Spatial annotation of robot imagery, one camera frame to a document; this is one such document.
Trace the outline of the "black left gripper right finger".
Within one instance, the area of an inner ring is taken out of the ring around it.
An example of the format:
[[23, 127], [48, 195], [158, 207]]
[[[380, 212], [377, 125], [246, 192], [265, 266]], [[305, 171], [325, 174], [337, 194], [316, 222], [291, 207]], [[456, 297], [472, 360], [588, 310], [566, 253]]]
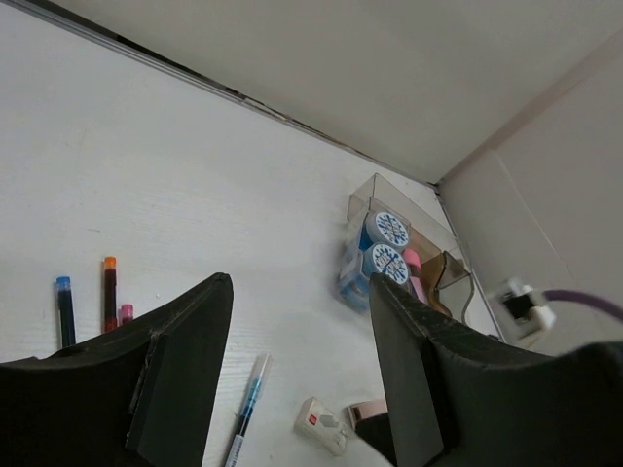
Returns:
[[496, 341], [376, 274], [370, 316], [399, 466], [618, 466], [622, 345], [547, 356]]

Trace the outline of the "pink white small box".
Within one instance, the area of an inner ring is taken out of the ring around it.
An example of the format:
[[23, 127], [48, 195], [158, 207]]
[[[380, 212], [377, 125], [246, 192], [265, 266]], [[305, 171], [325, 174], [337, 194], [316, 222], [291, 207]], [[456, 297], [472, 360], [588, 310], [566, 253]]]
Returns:
[[353, 403], [345, 407], [345, 414], [353, 430], [356, 430], [361, 422], [386, 413], [387, 404], [385, 398]]

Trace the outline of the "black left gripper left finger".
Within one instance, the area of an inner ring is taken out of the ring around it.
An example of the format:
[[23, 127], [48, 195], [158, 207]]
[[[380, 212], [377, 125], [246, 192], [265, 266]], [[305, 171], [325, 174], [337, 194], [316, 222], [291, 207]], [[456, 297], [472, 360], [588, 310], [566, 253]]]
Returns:
[[199, 466], [230, 330], [223, 272], [113, 331], [1, 366], [5, 466]]

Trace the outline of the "pink capped pen refill tube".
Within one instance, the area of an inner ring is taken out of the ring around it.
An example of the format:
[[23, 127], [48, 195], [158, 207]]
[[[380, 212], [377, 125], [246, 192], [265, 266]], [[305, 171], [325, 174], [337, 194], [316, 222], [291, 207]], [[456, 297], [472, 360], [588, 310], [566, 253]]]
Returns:
[[411, 290], [418, 300], [427, 304], [426, 292], [421, 283], [421, 259], [418, 253], [412, 248], [405, 248], [402, 252], [405, 264], [409, 268]]

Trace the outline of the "white eraser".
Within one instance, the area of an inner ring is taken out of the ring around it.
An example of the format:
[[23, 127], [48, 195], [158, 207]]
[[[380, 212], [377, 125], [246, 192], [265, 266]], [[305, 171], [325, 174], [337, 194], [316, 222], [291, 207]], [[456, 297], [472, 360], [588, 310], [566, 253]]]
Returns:
[[342, 456], [346, 452], [347, 425], [314, 397], [303, 402], [294, 422], [294, 429], [333, 456]]

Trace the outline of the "red ink refill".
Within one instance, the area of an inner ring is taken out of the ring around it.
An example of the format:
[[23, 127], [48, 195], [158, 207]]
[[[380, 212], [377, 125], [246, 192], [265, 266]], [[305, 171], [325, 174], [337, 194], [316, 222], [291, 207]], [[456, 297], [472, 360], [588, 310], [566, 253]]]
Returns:
[[103, 259], [103, 330], [108, 333], [118, 327], [117, 318], [117, 259]]

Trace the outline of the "blue ink refill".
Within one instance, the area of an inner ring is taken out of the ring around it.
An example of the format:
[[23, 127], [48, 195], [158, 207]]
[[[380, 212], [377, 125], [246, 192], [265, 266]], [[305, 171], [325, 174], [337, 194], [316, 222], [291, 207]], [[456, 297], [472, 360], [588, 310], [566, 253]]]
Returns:
[[56, 303], [60, 321], [61, 347], [76, 343], [71, 280], [69, 276], [60, 276], [55, 281]]

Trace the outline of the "blue ballpoint pen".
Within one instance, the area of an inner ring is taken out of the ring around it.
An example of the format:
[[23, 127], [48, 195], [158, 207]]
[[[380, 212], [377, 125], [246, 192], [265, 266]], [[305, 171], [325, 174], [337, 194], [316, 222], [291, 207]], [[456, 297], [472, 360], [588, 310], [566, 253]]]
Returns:
[[269, 353], [260, 354], [251, 370], [245, 395], [242, 401], [241, 411], [238, 415], [238, 423], [233, 436], [231, 446], [226, 457], [224, 467], [235, 467], [238, 465], [238, 458], [242, 444], [254, 412], [255, 406], [262, 395], [266, 385], [268, 374], [272, 366], [272, 356]]

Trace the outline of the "blue round tape tin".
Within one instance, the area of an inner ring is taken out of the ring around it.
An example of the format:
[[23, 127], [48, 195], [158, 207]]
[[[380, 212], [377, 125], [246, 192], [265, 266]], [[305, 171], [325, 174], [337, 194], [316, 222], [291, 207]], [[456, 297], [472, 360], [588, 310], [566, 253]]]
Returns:
[[401, 253], [409, 243], [407, 227], [390, 212], [370, 212], [361, 228], [359, 249], [365, 251], [375, 243], [387, 244]]
[[366, 277], [384, 274], [399, 286], [404, 286], [410, 278], [409, 267], [401, 254], [384, 243], [375, 243], [363, 253], [362, 272]]

